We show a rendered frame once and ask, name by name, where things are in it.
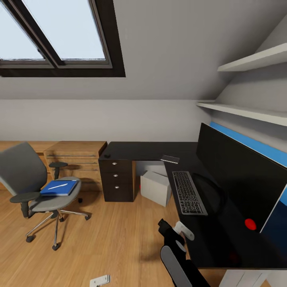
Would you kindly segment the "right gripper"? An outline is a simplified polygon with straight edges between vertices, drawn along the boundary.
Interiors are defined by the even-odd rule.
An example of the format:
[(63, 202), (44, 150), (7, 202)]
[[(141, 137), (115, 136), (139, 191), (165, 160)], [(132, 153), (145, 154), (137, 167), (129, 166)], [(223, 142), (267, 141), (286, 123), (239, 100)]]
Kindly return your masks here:
[(176, 236), (178, 238), (178, 240), (184, 244), (185, 239), (177, 234), (172, 228), (172, 226), (170, 226), (166, 221), (163, 220), (163, 218), (159, 221), (158, 225), (160, 226), (159, 228), (159, 232), (160, 234), (164, 237), (164, 239), (166, 238), (166, 236), (173, 234), (174, 236)]

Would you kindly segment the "keyboard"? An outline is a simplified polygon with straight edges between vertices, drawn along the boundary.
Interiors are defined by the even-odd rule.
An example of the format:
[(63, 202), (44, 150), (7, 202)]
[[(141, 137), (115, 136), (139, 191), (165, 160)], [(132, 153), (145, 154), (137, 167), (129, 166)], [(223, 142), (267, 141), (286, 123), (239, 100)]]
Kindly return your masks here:
[(183, 215), (205, 215), (208, 213), (189, 172), (173, 172), (181, 212)]

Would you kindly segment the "folder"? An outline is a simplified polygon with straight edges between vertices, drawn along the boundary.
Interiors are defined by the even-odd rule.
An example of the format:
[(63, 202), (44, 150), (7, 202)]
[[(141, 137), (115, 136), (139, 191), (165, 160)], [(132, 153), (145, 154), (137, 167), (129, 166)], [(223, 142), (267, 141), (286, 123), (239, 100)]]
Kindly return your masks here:
[(73, 190), (77, 180), (51, 181), (41, 191), (41, 196), (67, 196)]

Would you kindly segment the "monitor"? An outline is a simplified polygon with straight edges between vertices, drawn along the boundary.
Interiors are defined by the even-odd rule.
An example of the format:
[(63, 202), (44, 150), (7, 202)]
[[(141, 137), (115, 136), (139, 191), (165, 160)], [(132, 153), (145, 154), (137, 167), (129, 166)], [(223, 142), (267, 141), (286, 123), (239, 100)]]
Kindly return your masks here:
[(230, 136), (201, 123), (196, 156), (245, 218), (245, 225), (261, 233), (287, 187), (287, 167)]

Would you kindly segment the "notebook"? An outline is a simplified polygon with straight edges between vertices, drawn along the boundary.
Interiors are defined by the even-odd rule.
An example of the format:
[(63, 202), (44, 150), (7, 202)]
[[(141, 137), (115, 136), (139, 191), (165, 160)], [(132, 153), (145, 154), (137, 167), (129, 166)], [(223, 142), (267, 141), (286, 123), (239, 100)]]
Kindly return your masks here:
[(173, 163), (178, 163), (179, 158), (177, 158), (177, 157), (170, 157), (170, 156), (165, 156), (164, 155), (161, 160), (162, 161), (169, 161), (169, 162), (173, 162)]

